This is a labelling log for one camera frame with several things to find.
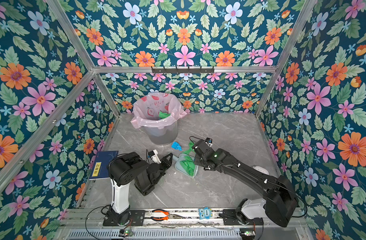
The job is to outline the small circuit board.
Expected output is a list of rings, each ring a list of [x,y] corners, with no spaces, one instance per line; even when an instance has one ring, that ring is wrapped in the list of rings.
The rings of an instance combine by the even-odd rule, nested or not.
[[[242,240],[254,240],[256,233],[254,230],[240,230]]]
[[[125,229],[122,229],[122,230],[120,230],[120,235],[121,235],[121,237],[126,238],[126,237],[131,237],[131,236],[133,236],[133,235],[134,235],[134,233],[133,233],[133,231],[132,231],[132,230],[125,230]]]

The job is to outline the blue owl figurine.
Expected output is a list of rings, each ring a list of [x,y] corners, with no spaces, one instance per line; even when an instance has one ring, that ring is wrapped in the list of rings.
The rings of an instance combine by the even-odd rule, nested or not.
[[[212,210],[208,207],[198,209],[200,220],[209,220],[212,217]]]

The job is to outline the blue paper scrap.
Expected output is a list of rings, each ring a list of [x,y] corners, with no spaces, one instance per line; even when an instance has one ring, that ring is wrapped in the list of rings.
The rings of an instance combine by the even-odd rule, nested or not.
[[[174,150],[178,150],[178,151],[182,151],[183,149],[182,149],[182,146],[178,143],[178,142],[173,142],[172,143],[172,148],[174,149]]]

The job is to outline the small circuit board right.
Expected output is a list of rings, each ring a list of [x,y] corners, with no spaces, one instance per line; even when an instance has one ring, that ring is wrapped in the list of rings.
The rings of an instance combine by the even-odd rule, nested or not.
[[[254,230],[240,230],[242,240],[254,240],[256,233]]]

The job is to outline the pale green dustpan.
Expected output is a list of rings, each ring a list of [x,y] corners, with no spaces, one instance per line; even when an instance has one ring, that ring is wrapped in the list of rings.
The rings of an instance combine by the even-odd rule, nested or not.
[[[180,154],[178,157],[173,155],[173,160],[176,161],[175,168],[184,175],[194,178],[198,172],[198,166],[194,163],[194,159],[187,154]]]

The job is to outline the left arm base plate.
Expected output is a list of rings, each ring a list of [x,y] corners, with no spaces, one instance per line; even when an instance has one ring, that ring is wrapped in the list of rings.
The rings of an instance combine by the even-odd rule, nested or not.
[[[123,213],[118,214],[114,210],[109,210],[105,214],[103,226],[119,227],[119,226],[142,226],[145,220],[145,210],[130,210],[127,209]]]

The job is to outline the dark blue book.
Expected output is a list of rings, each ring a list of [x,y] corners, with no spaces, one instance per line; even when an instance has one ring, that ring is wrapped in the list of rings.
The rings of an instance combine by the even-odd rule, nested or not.
[[[89,180],[92,181],[109,178],[108,165],[117,155],[118,151],[98,152]]]

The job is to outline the black hook rail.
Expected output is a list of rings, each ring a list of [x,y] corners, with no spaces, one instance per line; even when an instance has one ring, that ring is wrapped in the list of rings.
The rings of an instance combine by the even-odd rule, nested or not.
[[[212,74],[214,67],[151,67],[154,74]]]

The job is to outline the green paper scrap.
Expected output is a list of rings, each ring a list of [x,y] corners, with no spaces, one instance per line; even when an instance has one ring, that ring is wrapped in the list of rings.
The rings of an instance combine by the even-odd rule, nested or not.
[[[180,164],[183,167],[183,170],[190,177],[194,177],[194,175],[196,174],[196,165],[194,164],[194,161],[192,161],[192,160],[183,160],[183,161],[181,161]]]
[[[194,143],[192,141],[190,141],[188,144],[188,150],[184,151],[183,154],[190,155],[191,152],[194,152],[192,149],[193,146],[194,146]]]
[[[162,112],[162,111],[160,111],[160,112],[159,112],[159,118],[160,118],[160,119],[166,119],[166,118],[168,118],[170,115],[171,115],[171,114],[169,114],[169,113],[164,113],[164,112]]]

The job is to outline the white brush holder stand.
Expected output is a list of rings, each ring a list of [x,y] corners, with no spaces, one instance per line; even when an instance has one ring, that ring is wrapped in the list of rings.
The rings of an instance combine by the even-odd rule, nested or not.
[[[265,168],[263,167],[260,167],[260,166],[253,166],[253,168],[257,171],[259,171],[260,173],[263,173],[265,175],[269,175],[269,171],[266,170]]]

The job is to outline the silver mesh waste basket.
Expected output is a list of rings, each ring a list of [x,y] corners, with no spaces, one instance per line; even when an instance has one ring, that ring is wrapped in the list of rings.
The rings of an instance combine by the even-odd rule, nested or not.
[[[173,143],[178,136],[178,122],[162,129],[145,127],[144,131],[152,143],[160,146],[168,145]]]

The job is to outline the aluminium frame rails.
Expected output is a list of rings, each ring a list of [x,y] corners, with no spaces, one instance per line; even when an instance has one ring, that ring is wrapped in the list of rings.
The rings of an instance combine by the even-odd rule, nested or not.
[[[52,240],[121,113],[254,113],[305,1],[0,1],[0,240]]]

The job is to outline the small circuit board left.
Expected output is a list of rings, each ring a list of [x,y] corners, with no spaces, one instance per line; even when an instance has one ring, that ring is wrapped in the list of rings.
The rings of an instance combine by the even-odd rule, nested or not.
[[[134,235],[134,233],[133,233],[133,231],[132,231],[132,230],[125,230],[125,229],[122,229],[122,230],[120,230],[120,235],[121,235],[121,237],[126,238],[126,237],[131,237],[131,236],[133,236],[133,235]]]

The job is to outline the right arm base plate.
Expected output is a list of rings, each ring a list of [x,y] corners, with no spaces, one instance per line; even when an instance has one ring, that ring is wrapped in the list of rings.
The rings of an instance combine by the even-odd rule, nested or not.
[[[224,209],[219,215],[225,226],[263,226],[263,218],[248,219],[236,209]]]

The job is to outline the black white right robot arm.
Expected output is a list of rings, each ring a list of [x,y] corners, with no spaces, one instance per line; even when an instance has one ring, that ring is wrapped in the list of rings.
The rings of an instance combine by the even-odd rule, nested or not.
[[[293,218],[299,198],[290,180],[265,174],[244,164],[231,153],[212,148],[211,139],[194,142],[194,164],[205,171],[217,171],[229,175],[258,193],[261,198],[244,199],[235,209],[235,219],[247,225],[258,218],[269,218],[276,225],[286,228]]]

